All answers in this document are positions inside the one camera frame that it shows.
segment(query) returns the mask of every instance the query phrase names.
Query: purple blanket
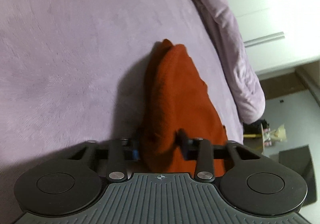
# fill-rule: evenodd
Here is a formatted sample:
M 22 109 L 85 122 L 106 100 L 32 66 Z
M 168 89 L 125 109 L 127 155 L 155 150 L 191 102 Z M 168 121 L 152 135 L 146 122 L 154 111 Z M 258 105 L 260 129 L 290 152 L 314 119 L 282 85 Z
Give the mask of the purple blanket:
M 83 141 L 132 135 L 164 38 L 187 47 L 228 138 L 242 142 L 239 116 L 257 119 L 263 93 L 226 1 L 194 1 L 210 36 L 192 0 L 1 0 L 1 224 L 21 214 L 13 186 L 24 171 Z

